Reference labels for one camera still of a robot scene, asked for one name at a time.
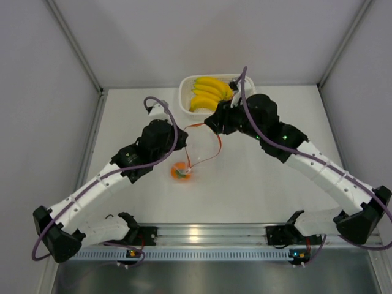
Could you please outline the clear zip top bag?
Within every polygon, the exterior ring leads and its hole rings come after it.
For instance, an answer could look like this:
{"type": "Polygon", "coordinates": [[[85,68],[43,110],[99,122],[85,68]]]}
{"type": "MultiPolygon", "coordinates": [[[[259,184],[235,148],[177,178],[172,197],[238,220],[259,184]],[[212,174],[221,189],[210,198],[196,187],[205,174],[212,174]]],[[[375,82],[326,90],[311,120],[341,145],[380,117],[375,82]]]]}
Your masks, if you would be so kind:
{"type": "Polygon", "coordinates": [[[214,161],[222,151],[222,139],[203,122],[188,125],[184,130],[189,134],[187,146],[172,165],[176,162],[188,163],[192,170],[192,177],[188,182],[173,180],[177,183],[202,182],[214,173],[214,161]]]}

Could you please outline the yellow fake bananas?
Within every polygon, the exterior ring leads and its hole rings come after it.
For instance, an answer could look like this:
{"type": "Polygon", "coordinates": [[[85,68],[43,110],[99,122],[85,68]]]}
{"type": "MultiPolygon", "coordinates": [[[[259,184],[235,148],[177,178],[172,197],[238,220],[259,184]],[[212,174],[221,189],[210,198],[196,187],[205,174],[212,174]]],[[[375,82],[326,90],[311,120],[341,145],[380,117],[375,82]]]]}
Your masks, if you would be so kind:
{"type": "Polygon", "coordinates": [[[196,78],[194,82],[194,88],[210,92],[211,94],[220,96],[224,100],[230,100],[233,95],[233,91],[228,84],[213,77],[202,76],[196,78]]]}

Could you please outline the orange fake fruit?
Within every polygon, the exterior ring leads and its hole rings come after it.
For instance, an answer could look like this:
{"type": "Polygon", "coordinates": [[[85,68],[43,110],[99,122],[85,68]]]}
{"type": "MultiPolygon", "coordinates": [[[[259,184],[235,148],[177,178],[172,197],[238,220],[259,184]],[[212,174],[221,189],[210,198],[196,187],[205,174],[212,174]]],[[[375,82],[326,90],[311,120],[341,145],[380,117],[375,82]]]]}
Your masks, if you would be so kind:
{"type": "Polygon", "coordinates": [[[188,182],[192,177],[192,170],[186,162],[176,162],[171,166],[171,177],[178,182],[188,182]]]}

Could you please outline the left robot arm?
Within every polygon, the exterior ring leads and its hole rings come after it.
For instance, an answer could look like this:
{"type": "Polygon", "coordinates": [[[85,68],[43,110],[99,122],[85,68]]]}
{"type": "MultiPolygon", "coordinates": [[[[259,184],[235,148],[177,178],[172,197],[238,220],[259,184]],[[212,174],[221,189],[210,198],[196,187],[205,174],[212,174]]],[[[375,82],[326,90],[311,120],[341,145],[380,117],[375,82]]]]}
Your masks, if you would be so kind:
{"type": "Polygon", "coordinates": [[[56,263],[72,258],[90,245],[113,242],[131,245],[140,226],[126,212],[109,214],[97,222],[88,217],[104,202],[139,180],[173,151],[186,147],[188,134],[167,120],[155,119],[143,128],[136,142],[121,148],[96,175],[63,201],[33,212],[39,241],[56,263]]]}

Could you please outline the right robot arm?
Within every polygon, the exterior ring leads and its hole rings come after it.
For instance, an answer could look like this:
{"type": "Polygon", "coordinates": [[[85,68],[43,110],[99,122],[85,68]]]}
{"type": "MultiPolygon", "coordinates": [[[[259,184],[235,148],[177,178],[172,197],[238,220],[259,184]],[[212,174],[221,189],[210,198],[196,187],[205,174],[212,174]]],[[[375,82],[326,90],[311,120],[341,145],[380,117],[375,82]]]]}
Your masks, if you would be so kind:
{"type": "Polygon", "coordinates": [[[344,241],[366,249],[368,238],[384,215],[391,191],[374,188],[324,156],[296,127],[280,121],[277,104],[267,95],[254,94],[235,106],[219,102],[204,123],[215,133],[236,131],[258,140],[267,155],[302,173],[339,206],[323,211],[297,211],[286,222],[285,234],[293,243],[307,236],[339,235],[344,241]]]}

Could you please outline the left aluminium frame post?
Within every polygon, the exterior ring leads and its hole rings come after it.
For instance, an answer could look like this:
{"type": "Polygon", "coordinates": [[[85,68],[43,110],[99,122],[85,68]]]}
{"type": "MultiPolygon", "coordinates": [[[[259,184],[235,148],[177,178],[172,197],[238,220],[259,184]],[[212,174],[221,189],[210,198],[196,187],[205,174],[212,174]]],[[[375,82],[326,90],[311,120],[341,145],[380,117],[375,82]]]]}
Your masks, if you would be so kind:
{"type": "Polygon", "coordinates": [[[87,75],[89,81],[92,83],[94,89],[99,93],[102,94],[104,89],[100,85],[95,73],[93,72],[77,38],[75,37],[74,33],[72,32],[69,24],[67,23],[64,15],[62,14],[61,10],[59,9],[56,1],[53,0],[44,0],[44,3],[47,5],[50,13],[52,14],[53,18],[57,22],[60,27],[60,30],[64,34],[65,39],[67,40],[68,44],[71,47],[77,61],[79,62],[81,68],[87,75]]]}

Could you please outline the aluminium frame post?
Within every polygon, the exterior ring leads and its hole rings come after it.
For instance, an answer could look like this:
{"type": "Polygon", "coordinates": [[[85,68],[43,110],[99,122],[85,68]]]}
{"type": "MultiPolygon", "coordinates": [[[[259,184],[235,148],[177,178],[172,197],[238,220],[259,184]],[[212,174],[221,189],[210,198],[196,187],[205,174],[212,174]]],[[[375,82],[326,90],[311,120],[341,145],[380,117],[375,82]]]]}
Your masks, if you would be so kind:
{"type": "Polygon", "coordinates": [[[361,1],[361,5],[359,6],[358,10],[355,12],[352,20],[349,23],[349,26],[344,31],[342,38],[340,39],[338,45],[333,51],[331,59],[328,61],[325,70],[323,71],[322,76],[320,77],[317,83],[318,89],[322,89],[326,84],[326,82],[328,81],[329,77],[333,73],[334,68],[338,64],[345,50],[348,48],[354,35],[359,30],[361,23],[366,18],[366,15],[369,13],[374,3],[375,0],[361,1]]]}
{"type": "Polygon", "coordinates": [[[59,9],[56,1],[53,0],[44,0],[44,3],[47,5],[50,13],[52,14],[53,18],[57,22],[60,27],[60,30],[64,34],[65,39],[67,40],[68,44],[71,47],[77,61],[79,62],[81,68],[87,75],[89,81],[92,83],[94,89],[99,93],[102,94],[104,89],[100,85],[95,73],[93,72],[77,38],[75,37],[74,33],[72,32],[69,24],[67,23],[64,15],[62,14],[61,10],[59,9]]]}

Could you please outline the aluminium mounting rail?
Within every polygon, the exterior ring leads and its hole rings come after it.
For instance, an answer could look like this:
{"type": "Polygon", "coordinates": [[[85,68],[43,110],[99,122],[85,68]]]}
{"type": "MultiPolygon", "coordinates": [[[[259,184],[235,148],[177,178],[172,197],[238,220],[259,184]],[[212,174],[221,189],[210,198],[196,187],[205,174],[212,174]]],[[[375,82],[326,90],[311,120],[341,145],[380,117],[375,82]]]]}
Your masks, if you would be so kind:
{"type": "MultiPolygon", "coordinates": [[[[267,226],[277,224],[141,224],[158,228],[155,246],[271,246],[267,242],[267,226]]],[[[124,241],[115,240],[127,227],[114,225],[107,233],[99,233],[98,229],[90,228],[85,232],[82,248],[112,242],[124,245],[124,241]]],[[[303,246],[305,237],[300,237],[296,244],[303,246]]]]}

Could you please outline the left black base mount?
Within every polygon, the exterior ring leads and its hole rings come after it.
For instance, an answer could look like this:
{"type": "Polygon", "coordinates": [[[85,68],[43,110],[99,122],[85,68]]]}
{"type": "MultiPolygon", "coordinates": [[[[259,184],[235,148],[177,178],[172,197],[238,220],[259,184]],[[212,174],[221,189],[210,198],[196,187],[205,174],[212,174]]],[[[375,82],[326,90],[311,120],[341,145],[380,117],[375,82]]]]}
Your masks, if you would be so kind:
{"type": "Polygon", "coordinates": [[[130,246],[155,246],[157,231],[158,228],[155,226],[141,226],[130,229],[123,239],[124,244],[130,246]]]}

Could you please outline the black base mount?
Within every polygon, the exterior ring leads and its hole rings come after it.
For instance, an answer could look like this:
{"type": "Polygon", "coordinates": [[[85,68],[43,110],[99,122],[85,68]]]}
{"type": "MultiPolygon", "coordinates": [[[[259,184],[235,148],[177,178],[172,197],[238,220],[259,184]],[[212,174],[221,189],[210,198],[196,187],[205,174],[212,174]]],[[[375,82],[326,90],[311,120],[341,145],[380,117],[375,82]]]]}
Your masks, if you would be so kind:
{"type": "Polygon", "coordinates": [[[289,246],[296,244],[299,240],[296,230],[286,225],[267,226],[265,230],[267,242],[271,246],[289,246]]]}
{"type": "Polygon", "coordinates": [[[155,246],[157,231],[158,228],[155,226],[141,226],[130,229],[123,239],[124,244],[130,246],[155,246]]]}

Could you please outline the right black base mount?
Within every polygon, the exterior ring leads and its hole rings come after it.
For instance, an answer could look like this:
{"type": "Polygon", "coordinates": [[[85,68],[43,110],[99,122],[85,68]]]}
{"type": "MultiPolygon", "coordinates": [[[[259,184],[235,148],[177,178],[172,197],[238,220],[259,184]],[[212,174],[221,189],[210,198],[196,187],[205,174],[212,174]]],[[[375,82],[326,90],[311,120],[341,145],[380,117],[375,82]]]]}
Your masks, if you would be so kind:
{"type": "Polygon", "coordinates": [[[265,230],[267,242],[271,246],[289,246],[296,244],[299,240],[296,230],[286,225],[267,226],[265,230]]]}

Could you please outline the right aluminium frame post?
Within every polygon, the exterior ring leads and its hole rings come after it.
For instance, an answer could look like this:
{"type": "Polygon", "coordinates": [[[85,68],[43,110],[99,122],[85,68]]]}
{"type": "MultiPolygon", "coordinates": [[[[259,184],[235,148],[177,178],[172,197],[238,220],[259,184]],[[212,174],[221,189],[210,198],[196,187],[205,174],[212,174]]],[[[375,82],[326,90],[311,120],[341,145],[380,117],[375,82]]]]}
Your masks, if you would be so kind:
{"type": "Polygon", "coordinates": [[[338,45],[333,51],[331,59],[328,61],[325,70],[323,71],[322,76],[320,77],[317,83],[318,89],[322,89],[326,84],[326,82],[328,81],[329,77],[333,73],[334,68],[338,64],[345,50],[348,48],[354,35],[359,30],[361,23],[366,18],[366,15],[369,13],[374,3],[375,0],[361,1],[361,5],[359,6],[358,10],[355,12],[352,20],[349,23],[349,26],[344,31],[342,38],[340,39],[338,45]]]}

